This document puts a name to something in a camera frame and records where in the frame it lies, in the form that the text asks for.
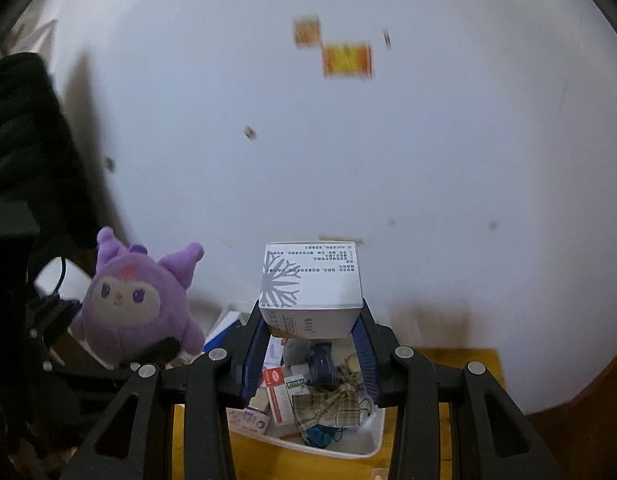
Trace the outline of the small red white box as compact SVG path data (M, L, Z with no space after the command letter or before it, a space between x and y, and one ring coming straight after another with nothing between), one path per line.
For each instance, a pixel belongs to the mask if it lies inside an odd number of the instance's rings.
M272 337L269 339L264 358L265 368L279 367L282 364L286 342L284 338Z

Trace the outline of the red white medicine box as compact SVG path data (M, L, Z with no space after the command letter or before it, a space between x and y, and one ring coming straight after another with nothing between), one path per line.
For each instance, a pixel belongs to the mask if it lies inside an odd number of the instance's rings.
M275 424L293 424L294 413L284 381L284 371L281 367L265 368L262 376Z

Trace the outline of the plaid fabric bow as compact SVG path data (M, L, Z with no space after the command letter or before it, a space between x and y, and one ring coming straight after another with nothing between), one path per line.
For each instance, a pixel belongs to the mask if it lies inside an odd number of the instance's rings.
M373 412L356 354L337 367L339 381L332 391L309 387L310 394L292 398L296 427L301 432L314 425L357 428Z

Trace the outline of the pink wet wipes pack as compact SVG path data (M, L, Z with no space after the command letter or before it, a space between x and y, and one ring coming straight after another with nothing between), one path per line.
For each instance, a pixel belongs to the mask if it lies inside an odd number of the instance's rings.
M228 426L232 431L242 431L247 434L266 434L270 417L250 408L237 410L227 408Z

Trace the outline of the blue green drawstring pouch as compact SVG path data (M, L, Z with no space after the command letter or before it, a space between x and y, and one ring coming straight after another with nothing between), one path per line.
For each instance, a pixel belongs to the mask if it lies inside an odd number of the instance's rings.
M304 431L303 442L311 448L328 448L333 442L340 442L345 429L314 425Z

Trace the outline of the purple plush toy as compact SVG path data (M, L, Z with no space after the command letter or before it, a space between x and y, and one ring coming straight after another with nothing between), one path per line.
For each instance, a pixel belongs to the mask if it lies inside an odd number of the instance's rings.
M72 336L113 366L136 361L166 339L174 339L177 354L200 354L204 335L187 290L202 245L191 243L154 260L145 246L125 246L110 226L99 231L97 244L96 274L71 323Z

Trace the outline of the white blue HP box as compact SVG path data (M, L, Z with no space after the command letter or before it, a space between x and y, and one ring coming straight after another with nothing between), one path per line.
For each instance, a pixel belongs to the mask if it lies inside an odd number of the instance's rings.
M248 321L249 315L246 312L226 311L223 317L214 325L208 338L206 338L203 352L208 353L220 347L231 330L246 325Z

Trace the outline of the grey round plush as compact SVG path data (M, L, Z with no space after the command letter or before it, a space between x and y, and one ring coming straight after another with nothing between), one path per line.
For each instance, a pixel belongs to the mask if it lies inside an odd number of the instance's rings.
M284 365L287 367L304 363L311 352L311 341L307 339L288 338L284 344Z

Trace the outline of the dark blue snack packet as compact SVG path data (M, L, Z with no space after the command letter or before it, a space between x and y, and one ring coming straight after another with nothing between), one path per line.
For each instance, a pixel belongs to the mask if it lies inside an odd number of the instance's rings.
M325 389L337 385L337 369L333 364L331 342L315 342L310 347L306 362L310 385Z

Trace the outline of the green white medicine box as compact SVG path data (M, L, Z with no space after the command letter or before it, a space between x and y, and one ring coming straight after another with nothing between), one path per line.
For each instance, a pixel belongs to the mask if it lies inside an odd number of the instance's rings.
M290 398L295 396L306 396L310 394L306 379L303 375L292 375L284 378L284 385L287 388Z

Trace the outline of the white plastic storage bin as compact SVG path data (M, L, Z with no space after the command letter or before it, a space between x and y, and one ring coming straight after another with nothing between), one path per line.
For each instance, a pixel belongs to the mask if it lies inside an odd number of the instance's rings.
M242 437L308 454L361 460L379 453L385 411L365 388L351 339L273 337L254 396L227 411Z

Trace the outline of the wooden door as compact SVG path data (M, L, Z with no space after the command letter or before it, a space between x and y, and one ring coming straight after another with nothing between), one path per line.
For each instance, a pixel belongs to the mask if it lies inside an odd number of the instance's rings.
M575 398L529 421L566 479L617 479L617 356Z

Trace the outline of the black jacket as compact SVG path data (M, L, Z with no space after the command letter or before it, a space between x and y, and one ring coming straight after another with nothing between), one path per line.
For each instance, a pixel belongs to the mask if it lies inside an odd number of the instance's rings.
M42 58L0 60L0 198L28 206L53 256L95 248L92 190Z

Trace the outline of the small orange wall sticker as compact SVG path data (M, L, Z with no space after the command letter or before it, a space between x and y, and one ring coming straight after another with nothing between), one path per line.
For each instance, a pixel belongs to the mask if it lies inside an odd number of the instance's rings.
M318 16L299 16L293 20L293 42L298 48L321 46L321 24Z

